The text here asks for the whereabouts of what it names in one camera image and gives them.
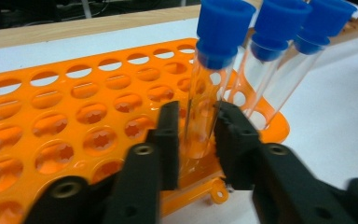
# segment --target blue cap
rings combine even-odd
[[[295,41],[297,50],[305,54],[319,51],[318,45],[328,45],[328,37],[338,35],[356,11],[356,7],[342,0],[312,0],[310,5],[312,12]]]
[[[273,61],[287,49],[311,7],[302,0],[264,0],[255,23],[251,50],[261,61]]]
[[[197,35],[199,60],[207,68],[231,63],[248,32],[255,8],[241,0],[202,0]]]

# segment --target test tube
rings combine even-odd
[[[312,12],[283,56],[273,74],[263,101],[256,108],[264,109],[264,118],[253,114],[251,122],[260,129],[266,129],[301,80],[312,68],[323,50],[330,43],[329,36],[336,36],[342,30],[356,7],[341,0],[312,0]]]
[[[209,153],[216,111],[255,8],[241,0],[202,0],[181,151],[190,159]]]
[[[255,34],[246,47],[227,98],[246,116],[252,115],[288,48],[288,41],[296,36],[310,12],[310,6],[302,0],[264,0],[255,23]]]

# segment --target orange test tube rack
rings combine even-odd
[[[186,115],[196,39],[0,73],[0,223],[20,223],[54,180],[79,175],[90,184],[120,170],[127,149],[143,142],[159,109],[179,101]],[[261,132],[281,142],[289,126],[280,114]],[[162,192],[163,216],[206,194],[228,193],[217,158],[180,156],[180,188]]]

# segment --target test tube rack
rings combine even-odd
[[[79,175],[93,184],[119,171],[127,149],[145,140],[165,103],[180,102],[183,127],[196,41],[0,73],[0,223],[20,223],[60,177]],[[281,142],[288,133],[280,114],[261,135]],[[215,203],[227,200],[214,153],[180,160],[180,188],[162,192],[163,216],[206,194]]]

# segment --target white surface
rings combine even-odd
[[[197,20],[0,49],[0,72],[196,37]],[[320,179],[344,188],[358,176],[358,39],[327,49],[282,110],[291,133],[284,142]],[[256,223],[250,192],[227,203],[199,200],[162,223]]]

